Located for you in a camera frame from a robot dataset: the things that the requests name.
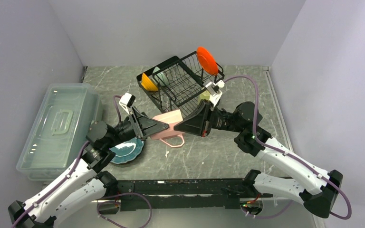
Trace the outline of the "yellow ribbed bowl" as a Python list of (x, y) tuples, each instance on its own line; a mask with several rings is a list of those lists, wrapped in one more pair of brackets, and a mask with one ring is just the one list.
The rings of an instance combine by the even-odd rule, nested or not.
[(149, 91), (149, 92), (158, 91), (158, 87), (145, 73), (142, 73), (141, 85), (146, 91)]

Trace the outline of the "light green ceramic bowl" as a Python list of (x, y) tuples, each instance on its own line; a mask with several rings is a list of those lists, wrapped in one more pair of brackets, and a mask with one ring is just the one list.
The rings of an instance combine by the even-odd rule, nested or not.
[(167, 74), (164, 71), (160, 71), (159, 67), (153, 69), (153, 79), (157, 81), (160, 86), (168, 86), (170, 84)]

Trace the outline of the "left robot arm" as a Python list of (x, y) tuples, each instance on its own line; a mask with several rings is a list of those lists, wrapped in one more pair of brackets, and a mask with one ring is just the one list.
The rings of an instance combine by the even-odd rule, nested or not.
[(129, 116), (115, 127), (104, 121), (92, 123), (86, 135), (87, 141), (70, 167), (32, 198), (25, 202), (17, 200), (8, 207), (12, 227), (47, 227), (53, 221), (55, 208), (110, 163), (115, 156), (111, 148), (136, 137), (146, 139), (169, 127), (165, 122), (140, 113), (134, 106), (129, 109)]

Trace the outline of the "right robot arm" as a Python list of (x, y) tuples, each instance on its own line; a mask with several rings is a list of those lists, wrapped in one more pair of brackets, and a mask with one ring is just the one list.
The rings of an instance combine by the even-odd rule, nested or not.
[(326, 171), (300, 158), (283, 146), (276, 138), (257, 124), (262, 119), (255, 104), (243, 102), (234, 112), (212, 106), (201, 100), (195, 111), (185, 117), (174, 129), (180, 132), (207, 136), (212, 129), (236, 132), (237, 147), (244, 153), (267, 161), (289, 175), (288, 179), (250, 170), (240, 189), (248, 197), (273, 194), (302, 204), (311, 214), (320, 218), (332, 215), (332, 207), (338, 195), (343, 175), (336, 170)]

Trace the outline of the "pink mug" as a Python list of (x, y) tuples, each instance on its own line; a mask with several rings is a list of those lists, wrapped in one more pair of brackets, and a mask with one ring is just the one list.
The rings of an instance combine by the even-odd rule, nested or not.
[[(167, 124), (168, 128), (166, 130), (163, 130), (159, 133), (156, 133), (156, 134), (150, 136), (150, 138), (152, 140), (160, 140), (161, 142), (163, 142), (164, 144), (168, 145), (171, 148), (180, 148), (185, 144), (183, 132), (174, 129), (174, 127), (178, 123), (183, 121), (183, 116), (179, 109), (154, 116), (153, 119), (160, 121), (164, 124)], [(171, 145), (166, 141), (166, 139), (170, 139), (170, 138), (174, 138), (174, 137), (179, 137), (182, 141), (181, 144)]]

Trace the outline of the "pale yellow mug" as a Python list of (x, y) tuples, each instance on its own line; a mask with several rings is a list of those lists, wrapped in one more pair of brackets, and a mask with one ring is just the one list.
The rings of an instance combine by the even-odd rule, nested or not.
[(201, 100), (210, 100), (211, 94), (209, 91), (204, 91), (202, 92), (199, 97), (198, 97), (198, 101), (197, 103), (199, 104), (201, 102)]

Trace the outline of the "orange plate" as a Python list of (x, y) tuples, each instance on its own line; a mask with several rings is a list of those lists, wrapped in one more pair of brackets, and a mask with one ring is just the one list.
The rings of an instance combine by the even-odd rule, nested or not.
[(197, 47), (196, 55), (198, 62), (204, 71), (213, 76), (218, 74), (218, 65), (207, 49), (204, 47)]

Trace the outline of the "black wire dish rack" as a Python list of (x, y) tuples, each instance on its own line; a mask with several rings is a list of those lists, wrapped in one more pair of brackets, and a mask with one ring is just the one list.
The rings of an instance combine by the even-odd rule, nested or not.
[[(214, 83), (225, 78), (224, 69), (218, 65), (216, 76), (208, 74), (198, 62), (196, 52), (192, 52), (182, 58), (173, 56), (154, 67), (142, 72), (145, 73), (158, 87), (157, 92), (146, 91), (142, 85), (142, 73), (136, 76), (139, 87), (149, 97), (152, 103), (161, 113), (179, 109), (183, 117), (191, 114), (197, 107), (199, 95), (206, 91), (204, 84), (210, 80)], [(167, 74), (170, 84), (160, 86), (153, 79), (153, 69), (159, 67), (160, 71)]]

